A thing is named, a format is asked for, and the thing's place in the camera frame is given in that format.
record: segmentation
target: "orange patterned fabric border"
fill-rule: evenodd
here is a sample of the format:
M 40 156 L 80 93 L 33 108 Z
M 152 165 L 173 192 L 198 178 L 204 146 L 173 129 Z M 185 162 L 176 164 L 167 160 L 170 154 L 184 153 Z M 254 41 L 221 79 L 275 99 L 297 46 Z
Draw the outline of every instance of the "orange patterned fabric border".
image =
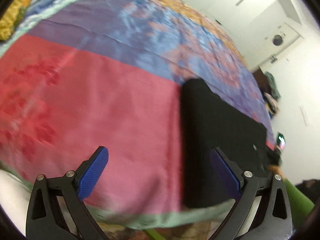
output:
M 197 10 L 193 9 L 186 3 L 182 2 L 181 0 L 153 0 L 156 1 L 159 5 L 169 7 L 176 13 L 179 13 L 195 23 L 203 26 L 217 38 L 223 41 L 223 43 L 243 62 L 246 66 L 246 62 L 244 57 L 240 54 L 237 50 L 236 46 L 234 45 L 233 41 L 229 38 L 229 36 L 220 29 L 214 22 L 209 20 L 206 16 L 199 13 Z

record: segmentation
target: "black folded garment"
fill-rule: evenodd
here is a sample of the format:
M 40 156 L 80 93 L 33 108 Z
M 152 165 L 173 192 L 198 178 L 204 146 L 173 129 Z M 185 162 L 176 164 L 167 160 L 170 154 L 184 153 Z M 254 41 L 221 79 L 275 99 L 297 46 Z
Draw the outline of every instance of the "black folded garment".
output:
M 243 171 L 271 178 L 267 167 L 274 160 L 267 153 L 266 128 L 221 100 L 204 80 L 191 79 L 183 85 L 181 122 L 187 207 L 209 207 L 229 199 L 210 164 L 213 147 L 220 147 Z

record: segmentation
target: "metal screw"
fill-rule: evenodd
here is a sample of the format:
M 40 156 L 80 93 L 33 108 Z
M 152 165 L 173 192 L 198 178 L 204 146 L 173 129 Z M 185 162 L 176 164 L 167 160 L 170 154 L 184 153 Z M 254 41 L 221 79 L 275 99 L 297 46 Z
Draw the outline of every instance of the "metal screw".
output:
M 282 178 L 281 178 L 281 176 L 280 176 L 279 174 L 276 174 L 276 175 L 275 175 L 275 179 L 276 179 L 276 180 L 281 180 Z
M 38 175 L 37 180 L 43 180 L 43 179 L 44 179 L 44 175 L 43 174 Z
M 66 173 L 67 177 L 73 177 L 74 174 L 75 174 L 74 171 L 68 171 L 68 172 Z
M 251 172 L 251 171 L 245 171 L 245 172 L 244 172 L 244 175 L 245 175 L 247 178 L 251 178 L 251 177 L 252 177 L 252 172 Z

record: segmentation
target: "colorful bedspread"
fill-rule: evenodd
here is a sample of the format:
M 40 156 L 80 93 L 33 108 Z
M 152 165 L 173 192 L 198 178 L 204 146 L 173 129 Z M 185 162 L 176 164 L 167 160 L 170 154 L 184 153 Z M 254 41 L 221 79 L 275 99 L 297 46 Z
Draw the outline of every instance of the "colorful bedspread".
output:
M 178 0 L 34 0 L 0 53 L 2 162 L 33 183 L 106 146 L 108 166 L 85 201 L 100 221 L 172 227 L 230 210 L 232 200 L 181 207 L 179 97 L 189 78 L 262 122 L 273 144 L 232 41 Z

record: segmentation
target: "blue gripper pad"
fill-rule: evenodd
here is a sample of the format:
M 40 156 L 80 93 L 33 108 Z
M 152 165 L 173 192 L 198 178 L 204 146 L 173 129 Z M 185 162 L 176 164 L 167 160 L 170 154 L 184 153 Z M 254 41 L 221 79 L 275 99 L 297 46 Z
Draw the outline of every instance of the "blue gripper pad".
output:
M 83 201 L 89 197 L 97 184 L 100 175 L 106 167 L 109 159 L 108 149 L 103 147 L 95 157 L 89 168 L 86 170 L 82 178 L 79 180 L 78 199 Z
M 223 183 L 228 196 L 239 201 L 241 198 L 240 182 L 215 149 L 212 149 L 210 152 L 210 163 Z

